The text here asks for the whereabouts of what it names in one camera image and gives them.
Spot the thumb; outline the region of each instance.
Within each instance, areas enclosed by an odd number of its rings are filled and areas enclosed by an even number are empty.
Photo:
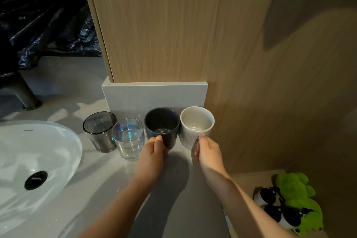
[[[210,149],[207,138],[204,134],[199,135],[200,150]]]
[[[163,137],[157,136],[154,142],[154,153],[163,153]]]

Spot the person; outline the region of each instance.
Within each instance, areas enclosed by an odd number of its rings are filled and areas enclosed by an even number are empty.
[[[116,197],[104,214],[78,238],[127,237],[136,214],[163,169],[165,153],[168,153],[168,149],[164,146],[162,137],[150,138],[139,153],[137,169],[129,185]],[[230,178],[216,142],[201,134],[194,155],[239,238],[292,237]]]

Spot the hand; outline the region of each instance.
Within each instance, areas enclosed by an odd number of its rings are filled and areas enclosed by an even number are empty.
[[[203,134],[199,135],[199,141],[195,146],[194,155],[201,165],[209,186],[212,187],[216,173],[220,173],[224,177],[229,177],[223,165],[220,146],[209,137]]]
[[[163,137],[150,138],[139,153],[134,179],[153,186],[163,169],[163,153],[168,153]]]

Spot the sink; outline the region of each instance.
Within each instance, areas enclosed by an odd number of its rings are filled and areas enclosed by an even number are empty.
[[[52,200],[76,172],[82,144],[53,122],[0,123],[0,235]]]

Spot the black plastic bag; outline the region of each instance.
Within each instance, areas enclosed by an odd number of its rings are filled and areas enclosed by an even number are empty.
[[[101,56],[87,0],[1,0],[0,32],[17,53],[19,69],[37,66],[49,51]]]

